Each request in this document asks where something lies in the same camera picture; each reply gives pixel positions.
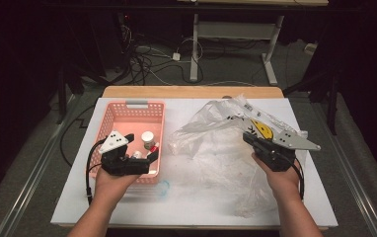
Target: desk leg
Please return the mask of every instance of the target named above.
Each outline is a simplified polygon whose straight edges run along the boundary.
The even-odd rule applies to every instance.
[[[275,79],[274,70],[271,66],[271,56],[274,51],[275,44],[277,43],[278,34],[280,33],[281,24],[283,23],[284,16],[279,16],[277,18],[277,23],[274,26],[274,29],[271,33],[271,39],[269,42],[269,49],[267,53],[263,53],[263,64],[265,68],[265,72],[267,74],[268,82],[272,86],[277,85],[277,79]]]
[[[198,40],[198,14],[194,14],[194,21],[192,25],[192,53],[191,53],[191,65],[189,71],[189,80],[191,82],[197,81],[197,64],[198,64],[198,52],[197,52],[197,40]]]

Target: basket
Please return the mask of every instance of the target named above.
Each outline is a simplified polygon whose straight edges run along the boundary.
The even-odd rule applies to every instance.
[[[143,157],[146,157],[148,150],[144,148],[141,134],[144,131],[154,133],[155,142],[160,143],[158,160],[154,161],[149,167],[149,173],[143,174],[136,183],[139,184],[157,184],[158,174],[160,172],[162,135],[164,130],[164,111],[163,102],[147,101],[113,101],[107,104],[105,113],[100,124],[96,141],[106,138],[112,130],[117,130],[122,135],[134,134],[134,141],[127,144],[126,153],[131,156],[134,151],[141,151]],[[99,152],[99,146],[91,157],[90,167],[101,163],[102,155]],[[95,178],[100,167],[97,166],[90,171],[90,176]]]

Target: table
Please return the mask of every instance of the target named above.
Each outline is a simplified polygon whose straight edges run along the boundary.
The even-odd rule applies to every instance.
[[[51,223],[62,226],[73,225],[88,207],[85,197],[85,161],[108,101],[120,97],[133,98],[132,100],[135,98],[163,100],[166,103],[163,142],[166,143],[166,137],[184,125],[205,103],[223,96],[238,96],[242,93],[253,105],[275,116],[282,116],[285,122],[298,128],[288,100],[282,98],[281,91],[277,88],[108,87],[95,108]],[[190,180],[197,177],[193,159],[174,156],[166,148],[162,149],[159,183],[162,186],[161,192],[157,193],[155,188],[146,190],[146,196],[126,193],[113,213],[110,227],[269,229],[279,226],[276,209],[259,212],[252,217],[235,216],[234,194],[228,190],[213,189],[202,182]],[[251,151],[246,150],[246,153],[249,156]],[[302,154],[306,156],[305,205],[320,228],[337,226],[312,158],[309,152]]]
[[[218,4],[247,4],[247,5],[299,5],[299,6],[327,6],[327,0],[199,0],[198,3],[218,3]],[[227,23],[227,22],[201,22],[198,14],[194,14],[193,31],[192,31],[192,57],[190,63],[190,81],[197,81],[198,55],[197,46],[198,38],[225,38],[225,39],[246,39],[246,40],[269,40],[267,53],[262,54],[264,69],[270,85],[276,86],[277,79],[271,66],[271,57],[277,43],[278,34],[281,30],[284,16],[277,16],[274,24],[258,23]]]

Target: gray floor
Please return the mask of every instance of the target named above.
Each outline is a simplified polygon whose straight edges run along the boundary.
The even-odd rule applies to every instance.
[[[311,56],[303,52],[305,43],[298,41],[291,45],[278,45],[272,58],[272,65],[281,89],[286,88],[301,80]],[[172,50],[156,45],[155,48],[162,52],[172,54]],[[260,52],[265,52],[266,43],[258,42],[250,49],[228,47],[228,50],[219,59],[207,59],[207,57],[219,56],[221,51],[215,49],[214,53],[205,47],[203,60],[200,66],[203,72],[203,81],[200,85],[212,84],[222,81],[232,81],[221,86],[269,86],[261,63]],[[161,57],[150,57],[153,62],[161,63],[167,59]],[[186,63],[175,63],[184,68],[185,77],[189,78],[189,65]],[[179,67],[169,67],[158,71],[146,78],[146,85],[187,85],[182,80]],[[123,84],[130,79],[125,79],[118,84]],[[76,118],[82,111],[92,105],[103,92],[103,87],[97,86],[91,80],[84,79],[85,93],[79,97],[72,97],[69,103],[68,122],[57,125],[57,104],[53,100],[53,110],[41,121],[23,149],[12,164],[4,181],[0,185],[0,227],[2,221],[10,212],[13,206],[24,207],[15,209],[11,213],[12,219],[4,225],[4,230],[10,236],[63,236],[69,231],[68,228],[55,226],[49,223],[59,198],[63,185],[68,176],[69,167],[62,160],[58,145],[59,135],[55,132],[62,131],[72,119]],[[324,104],[311,104],[306,93],[293,93],[289,96],[293,111],[302,129],[308,130],[310,139],[321,144],[324,149],[321,152],[312,153],[314,162],[322,178],[324,187],[335,210],[339,227],[324,232],[325,236],[377,236],[377,164],[372,157],[370,150],[364,143],[358,128],[352,121],[346,108],[346,104],[339,95],[338,114],[336,118],[337,136],[332,136],[327,131],[323,122]],[[92,111],[84,113],[81,118],[88,123]],[[64,151],[69,161],[73,159],[78,151],[85,128],[79,127],[76,121],[65,134]],[[350,172],[347,164],[354,169]],[[41,177],[30,180],[30,175],[37,166],[42,170]],[[16,204],[16,199],[21,195],[25,184],[36,184],[23,197],[28,197],[24,205]],[[274,236],[274,233],[258,233],[257,231],[209,231],[209,232],[176,232],[172,230],[156,231],[132,231],[118,230],[113,234],[117,236]]]

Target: white tabletop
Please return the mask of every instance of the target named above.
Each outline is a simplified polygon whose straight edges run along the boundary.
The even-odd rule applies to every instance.
[[[84,175],[88,153],[107,103],[119,100],[123,99],[101,98],[97,102],[51,223],[73,225],[88,208]],[[167,144],[170,134],[187,124],[191,117],[211,100],[216,99],[153,99],[166,104],[163,143]],[[299,129],[287,99],[248,101]],[[237,216],[235,209],[239,205],[241,193],[203,182],[199,177],[204,167],[198,167],[199,163],[195,159],[183,155],[175,156],[166,145],[161,148],[159,184],[142,189],[141,186],[130,187],[113,212],[111,226],[205,229],[267,229],[279,226],[276,209],[258,211],[248,217]],[[252,151],[247,145],[245,159],[252,159]],[[319,227],[338,226],[312,157],[306,151],[299,155],[304,158],[306,156],[305,205]],[[241,174],[242,167],[231,167],[231,171],[237,169]],[[241,190],[244,191],[248,186],[249,184],[245,184]]]

